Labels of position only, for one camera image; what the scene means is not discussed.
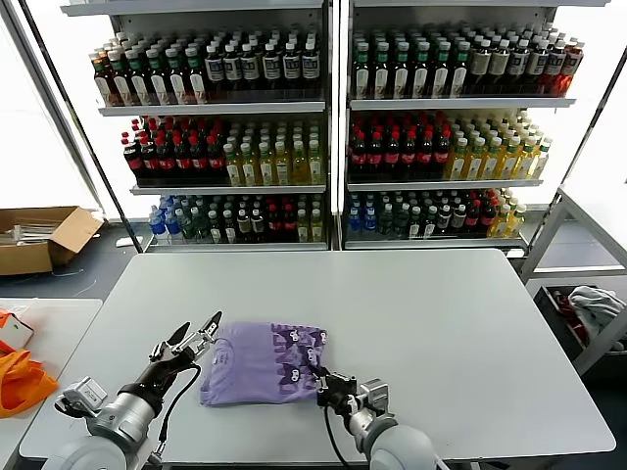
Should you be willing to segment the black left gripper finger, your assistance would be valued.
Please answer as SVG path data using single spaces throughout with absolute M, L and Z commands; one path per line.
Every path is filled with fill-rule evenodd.
M 163 357 L 166 350 L 171 350 L 173 347 L 183 341 L 185 335 L 189 329 L 190 323 L 185 322 L 179 328 L 177 328 L 172 335 L 165 341 L 161 341 L 155 345 L 150 353 L 151 360 L 159 360 Z
M 191 351 L 205 351 L 216 340 L 216 333 L 221 321 L 221 312 L 217 311 L 199 330 L 191 333 L 184 341 L 183 348 Z

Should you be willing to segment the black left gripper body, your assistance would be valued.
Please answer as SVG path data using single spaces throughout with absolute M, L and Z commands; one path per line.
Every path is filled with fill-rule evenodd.
M 167 347 L 159 358 L 150 360 L 139 377 L 129 385 L 129 392 L 144 400 L 162 400 L 177 375 L 195 361 L 196 353 L 192 348 Z

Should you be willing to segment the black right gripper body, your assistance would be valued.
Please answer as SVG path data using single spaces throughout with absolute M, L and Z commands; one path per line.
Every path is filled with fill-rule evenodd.
M 327 372 L 323 394 L 317 393 L 317 405 L 328 407 L 338 416 L 351 416 L 359 411 L 358 381 L 355 376 Z

